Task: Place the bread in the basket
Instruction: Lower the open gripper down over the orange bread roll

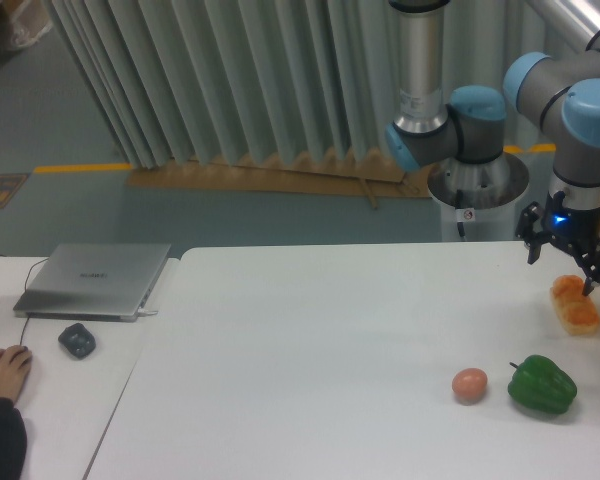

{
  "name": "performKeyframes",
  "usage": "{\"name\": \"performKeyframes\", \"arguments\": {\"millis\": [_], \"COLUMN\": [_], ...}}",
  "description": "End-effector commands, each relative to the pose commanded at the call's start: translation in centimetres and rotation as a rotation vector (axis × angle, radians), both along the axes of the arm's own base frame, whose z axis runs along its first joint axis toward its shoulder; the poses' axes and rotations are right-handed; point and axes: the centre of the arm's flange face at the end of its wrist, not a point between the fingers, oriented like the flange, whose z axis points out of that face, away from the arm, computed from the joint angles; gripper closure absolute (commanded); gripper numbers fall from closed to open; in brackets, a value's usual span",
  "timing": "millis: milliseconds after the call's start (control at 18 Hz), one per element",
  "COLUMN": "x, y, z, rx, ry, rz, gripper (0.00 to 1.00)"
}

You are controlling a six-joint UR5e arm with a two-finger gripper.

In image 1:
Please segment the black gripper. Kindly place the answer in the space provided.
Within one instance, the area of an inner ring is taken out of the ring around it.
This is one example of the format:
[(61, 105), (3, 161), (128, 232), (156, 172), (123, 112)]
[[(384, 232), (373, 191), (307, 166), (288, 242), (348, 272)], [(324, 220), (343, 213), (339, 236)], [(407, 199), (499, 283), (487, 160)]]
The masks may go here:
[[(527, 263), (534, 264), (541, 255), (542, 246), (548, 243), (548, 231), (555, 237), (552, 244), (565, 249), (574, 246), (574, 259), (585, 274), (583, 296), (589, 296), (600, 285), (600, 207), (576, 210), (563, 205), (565, 194), (557, 193), (555, 200), (547, 195), (544, 209), (538, 202), (525, 207), (518, 218), (515, 236), (528, 250)], [(536, 231), (541, 220), (543, 230)]]

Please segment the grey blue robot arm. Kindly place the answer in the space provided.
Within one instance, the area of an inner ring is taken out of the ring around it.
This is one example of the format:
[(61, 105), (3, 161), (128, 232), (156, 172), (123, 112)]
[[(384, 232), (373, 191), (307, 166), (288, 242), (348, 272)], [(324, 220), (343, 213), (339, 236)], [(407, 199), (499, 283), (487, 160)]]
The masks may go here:
[(515, 234), (530, 261), (547, 244), (572, 257), (590, 293), (600, 285), (600, 1), (535, 1), (532, 8), (576, 55), (531, 52), (512, 63), (500, 90), (468, 86), (444, 99), (445, 3), (392, 2), (400, 105), (386, 142), (405, 171), (446, 159), (487, 166), (503, 154), (505, 110), (514, 108), (556, 147), (546, 200), (522, 211)]

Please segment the black sleeved forearm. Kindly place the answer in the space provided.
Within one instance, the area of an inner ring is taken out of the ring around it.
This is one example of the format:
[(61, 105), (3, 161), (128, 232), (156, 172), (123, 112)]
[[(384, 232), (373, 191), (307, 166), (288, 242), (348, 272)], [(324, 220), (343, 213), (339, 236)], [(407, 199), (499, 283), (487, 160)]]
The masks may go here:
[(0, 398), (0, 479), (20, 479), (27, 451), (27, 433), (14, 403)]

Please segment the person's hand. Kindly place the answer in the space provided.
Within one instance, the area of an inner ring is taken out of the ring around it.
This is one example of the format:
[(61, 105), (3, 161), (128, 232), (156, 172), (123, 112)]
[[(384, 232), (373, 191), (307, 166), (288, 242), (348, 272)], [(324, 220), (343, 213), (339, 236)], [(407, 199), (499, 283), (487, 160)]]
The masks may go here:
[(32, 367), (33, 354), (29, 350), (18, 354), (22, 345), (0, 349), (0, 398), (17, 402)]

